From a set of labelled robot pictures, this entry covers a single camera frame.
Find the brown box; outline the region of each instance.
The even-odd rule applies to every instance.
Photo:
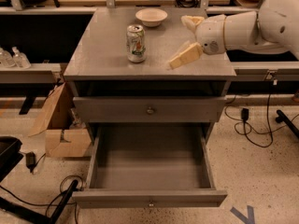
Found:
[[[28,136],[46,131],[48,157],[90,156],[92,139],[87,129],[68,130],[69,109],[74,107],[72,92],[63,84],[50,92]]]

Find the gray countertop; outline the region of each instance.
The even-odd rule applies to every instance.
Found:
[[[206,16],[201,8],[160,7],[167,19],[158,27],[145,27],[147,59],[131,63],[126,55],[126,28],[141,23],[135,14],[143,7],[99,7],[67,66],[66,80],[97,79],[229,79],[235,76],[227,55],[205,55],[193,63],[171,69],[169,59],[186,41],[195,42],[181,23],[183,15]]]

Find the silver can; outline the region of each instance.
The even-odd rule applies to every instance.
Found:
[[[133,63],[146,59],[145,32],[142,25],[133,24],[127,27],[127,55]]]

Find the floor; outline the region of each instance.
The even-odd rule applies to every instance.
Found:
[[[37,99],[27,115],[19,116],[22,98],[0,99],[0,135],[12,135],[22,141],[22,152],[33,151],[39,159],[45,152],[45,134],[28,137],[35,118],[43,104]],[[242,107],[249,109],[248,122],[260,133],[267,132],[267,96],[229,96],[230,104],[215,125],[207,143],[208,157],[217,189],[225,189],[228,196],[219,208],[122,208],[79,209],[78,223],[171,223],[171,224],[237,224],[237,223],[299,223],[299,140],[283,127],[273,132],[274,142],[261,148],[250,143],[242,133],[240,119]],[[283,126],[275,121],[281,109],[290,119],[299,114],[299,103],[292,95],[272,95],[269,122],[272,131]],[[299,118],[293,123],[299,127]],[[270,143],[268,134],[248,134],[259,145]],[[2,181],[9,189],[30,203],[50,203],[59,193],[65,177],[79,175],[86,178],[88,159],[54,159],[46,157],[33,174],[22,159]],[[1,197],[15,203],[19,201],[0,189]],[[44,214],[46,207],[28,206]],[[0,211],[0,223],[27,223]],[[75,205],[68,205],[60,216],[61,223],[76,223]]]

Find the drawer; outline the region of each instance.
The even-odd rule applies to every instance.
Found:
[[[81,208],[217,207],[201,127],[195,124],[106,124],[98,130]]]
[[[217,122],[224,97],[75,97],[84,122]]]

